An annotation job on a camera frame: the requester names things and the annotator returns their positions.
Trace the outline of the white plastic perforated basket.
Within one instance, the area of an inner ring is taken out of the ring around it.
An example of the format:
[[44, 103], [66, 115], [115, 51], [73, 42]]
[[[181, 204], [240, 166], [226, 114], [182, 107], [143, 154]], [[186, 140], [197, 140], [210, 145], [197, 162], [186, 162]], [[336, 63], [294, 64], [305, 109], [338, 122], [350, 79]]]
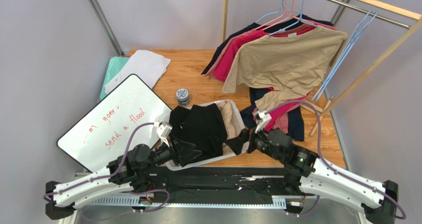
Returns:
[[[234, 130], [235, 135], [239, 135], [241, 130], [245, 129], [245, 125], [244, 125], [243, 120], [241, 118], [240, 112], [239, 112], [239, 110], [238, 110], [238, 108], [237, 108], [237, 106], [236, 106], [236, 104], [234, 103], [233, 100], [230, 100], [230, 99], [219, 100], [219, 101], [200, 104], [199, 106], [206, 107], [206, 106], [209, 106], [211, 104], [216, 104], [218, 106], [220, 104], [223, 104], [223, 105], [231, 104], [232, 116], [231, 116], [230, 122], [228, 123], [229, 128], [231, 129], [230, 131]], [[223, 155], [222, 156], [218, 156], [218, 157], [215, 157], [215, 158], [191, 163], [191, 164], [188, 164], [184, 167], [182, 167], [181, 165], [176, 165], [174, 163], [174, 161], [168, 161], [168, 162], [165, 163], [165, 165], [171, 171], [179, 171], [179, 170], [198, 167], [198, 166], [208, 166], [210, 163], [218, 162], [218, 161], [225, 160], [225, 159], [236, 156], [236, 154], [227, 145], [223, 145], [222, 148], [223, 148]]]

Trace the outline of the black daisy print t shirt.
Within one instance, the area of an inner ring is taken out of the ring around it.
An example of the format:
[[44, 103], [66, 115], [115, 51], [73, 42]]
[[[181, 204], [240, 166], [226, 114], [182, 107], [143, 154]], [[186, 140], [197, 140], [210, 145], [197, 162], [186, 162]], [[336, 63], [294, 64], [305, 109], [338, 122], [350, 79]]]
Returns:
[[195, 144], [202, 152], [194, 162], [223, 155], [222, 145], [227, 139], [227, 131], [215, 103], [205, 107], [193, 105], [191, 109], [177, 106], [170, 113], [169, 123], [176, 138]]

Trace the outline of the beige t shirt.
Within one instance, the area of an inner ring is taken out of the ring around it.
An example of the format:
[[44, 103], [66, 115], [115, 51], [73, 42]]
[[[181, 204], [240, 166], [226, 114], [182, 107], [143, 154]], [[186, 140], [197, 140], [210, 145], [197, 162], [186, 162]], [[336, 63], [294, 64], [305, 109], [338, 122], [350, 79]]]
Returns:
[[234, 123], [232, 122], [232, 119], [234, 118], [232, 104], [228, 100], [226, 100], [217, 104], [217, 107], [220, 110], [223, 118], [223, 122], [227, 132], [227, 139], [236, 137], [236, 128]]

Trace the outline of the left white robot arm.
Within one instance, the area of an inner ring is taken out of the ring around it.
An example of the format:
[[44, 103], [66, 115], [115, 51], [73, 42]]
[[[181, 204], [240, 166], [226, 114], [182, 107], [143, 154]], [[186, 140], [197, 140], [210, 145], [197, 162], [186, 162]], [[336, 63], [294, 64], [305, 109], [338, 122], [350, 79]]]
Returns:
[[71, 216], [75, 210], [118, 192], [145, 194], [152, 190], [151, 169], [173, 161], [185, 166], [202, 155], [196, 145], [171, 137], [169, 144], [152, 150], [139, 144], [100, 170], [68, 183], [46, 183], [45, 214], [51, 220]]

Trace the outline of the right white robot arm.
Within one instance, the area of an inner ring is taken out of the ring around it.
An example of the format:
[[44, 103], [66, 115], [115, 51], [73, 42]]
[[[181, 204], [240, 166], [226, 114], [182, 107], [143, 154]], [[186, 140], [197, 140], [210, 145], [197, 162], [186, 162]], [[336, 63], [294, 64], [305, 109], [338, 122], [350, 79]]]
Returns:
[[279, 129], [268, 134], [243, 129], [225, 144], [236, 155], [258, 150], [283, 164], [286, 174], [281, 187], [290, 195], [317, 195], [363, 213], [373, 224], [395, 223], [398, 184], [391, 180], [373, 181], [342, 169], [294, 144]]

